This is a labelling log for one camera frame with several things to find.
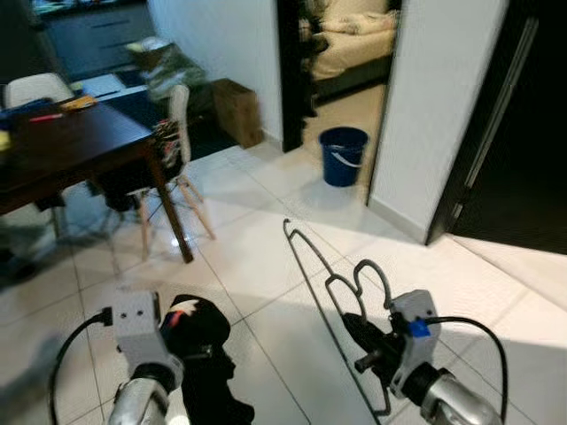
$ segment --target bucket handle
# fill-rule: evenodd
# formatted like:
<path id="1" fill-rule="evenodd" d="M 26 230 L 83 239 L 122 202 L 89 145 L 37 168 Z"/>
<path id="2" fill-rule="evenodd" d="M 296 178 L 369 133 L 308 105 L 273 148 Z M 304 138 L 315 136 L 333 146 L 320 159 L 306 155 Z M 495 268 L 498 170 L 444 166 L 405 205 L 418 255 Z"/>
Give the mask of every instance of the bucket handle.
<path id="1" fill-rule="evenodd" d="M 353 164 L 352 162 L 347 161 L 346 159 L 344 159 L 340 153 L 336 153 L 336 152 L 332 152 L 331 155 L 333 157 L 335 157 L 335 159 L 338 162 L 342 162 L 343 164 L 345 164 L 346 166 L 351 166 L 352 168 L 360 168 L 362 167 L 362 164 Z"/>

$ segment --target bed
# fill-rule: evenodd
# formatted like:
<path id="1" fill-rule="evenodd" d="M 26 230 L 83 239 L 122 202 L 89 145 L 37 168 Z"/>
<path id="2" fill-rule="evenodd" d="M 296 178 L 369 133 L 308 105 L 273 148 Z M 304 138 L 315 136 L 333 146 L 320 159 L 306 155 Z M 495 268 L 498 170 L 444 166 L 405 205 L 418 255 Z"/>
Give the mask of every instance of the bed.
<path id="1" fill-rule="evenodd" d="M 330 0 L 323 20 L 341 19 L 349 13 L 385 13 L 389 9 L 386 0 Z M 367 35 L 323 34 L 329 48 L 319 54 L 312 69 L 320 101 L 387 80 L 395 30 Z"/>

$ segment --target black door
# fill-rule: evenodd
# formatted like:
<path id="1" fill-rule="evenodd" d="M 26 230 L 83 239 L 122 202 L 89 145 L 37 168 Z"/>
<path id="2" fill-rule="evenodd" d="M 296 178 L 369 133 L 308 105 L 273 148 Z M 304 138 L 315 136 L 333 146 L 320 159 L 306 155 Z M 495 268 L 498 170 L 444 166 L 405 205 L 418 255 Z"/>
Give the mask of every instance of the black door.
<path id="1" fill-rule="evenodd" d="M 503 87 L 486 126 L 452 233 L 567 254 L 565 127 L 540 119 L 538 33 L 538 21 L 527 20 L 509 71 L 513 90 L 507 97 Z"/>

